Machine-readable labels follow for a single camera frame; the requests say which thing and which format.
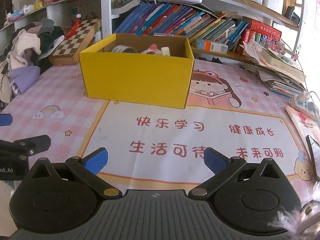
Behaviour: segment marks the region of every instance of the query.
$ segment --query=orange border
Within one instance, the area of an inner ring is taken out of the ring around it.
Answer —
[[[100,110],[97,113],[97,116],[92,122],[92,125],[88,129],[84,140],[78,150],[77,156],[82,157],[84,155],[85,150],[87,149],[90,139],[97,128],[103,114],[107,110],[107,107],[110,103],[110,100],[105,101],[103,105],[101,106]],[[187,106],[195,106],[195,107],[204,107],[209,109],[218,109],[218,110],[225,110],[225,111],[231,111],[231,112],[239,112],[239,113],[245,113],[245,114],[256,114],[256,115],[262,115],[262,116],[268,116],[268,117],[274,117],[279,118],[284,121],[284,124],[286,125],[287,129],[289,130],[293,140],[296,143],[296,146],[301,151],[303,148],[301,147],[300,143],[298,143],[298,140],[296,139],[295,135],[293,135],[291,128],[288,126],[286,120],[283,119],[283,117],[275,114],[266,114],[261,113],[257,111],[250,111],[250,110],[243,110],[243,109],[230,109],[230,108],[218,108],[215,106],[197,106],[197,105],[187,105]],[[141,188],[141,189],[151,189],[151,190],[160,190],[160,189],[185,189],[187,192],[194,187],[198,186],[200,183],[193,183],[193,182],[169,182],[169,181],[163,181],[163,180],[156,180],[156,179],[138,179],[133,177],[126,177],[126,176],[120,176],[115,174],[109,174],[104,172],[99,172],[98,176],[103,179],[104,181],[107,181],[110,184],[120,184],[125,186],[130,186],[134,188]],[[293,181],[299,178],[296,174],[290,174],[286,176],[289,181]]]

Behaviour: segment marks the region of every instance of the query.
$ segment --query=chessboard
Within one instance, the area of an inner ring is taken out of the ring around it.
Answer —
[[[79,62],[79,53],[87,48],[101,26],[99,19],[83,20],[76,32],[64,40],[49,57],[53,65],[73,65]]]

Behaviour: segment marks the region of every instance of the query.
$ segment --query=rainbow illustration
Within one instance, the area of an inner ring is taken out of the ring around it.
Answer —
[[[60,107],[57,105],[51,105],[51,106],[46,106],[45,108],[43,108],[40,112],[41,113],[45,113],[47,111],[52,111],[52,113],[56,112],[56,111],[60,111]]]

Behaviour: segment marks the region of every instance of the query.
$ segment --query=white logo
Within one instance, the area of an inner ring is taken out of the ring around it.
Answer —
[[[153,196],[154,198],[157,198],[157,197],[160,197],[160,194],[158,194],[158,193],[154,193],[153,195],[151,195],[151,196]]]
[[[3,173],[11,172],[11,173],[13,173],[13,168],[8,168],[8,169],[6,169],[6,168],[0,168],[0,172],[3,172]]]

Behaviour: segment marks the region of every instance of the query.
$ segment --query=yellow small box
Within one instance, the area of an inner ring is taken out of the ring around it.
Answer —
[[[171,56],[140,54],[150,45],[169,47]],[[117,45],[138,53],[112,53]],[[79,54],[87,95],[184,109],[194,57],[187,38],[112,34]]]

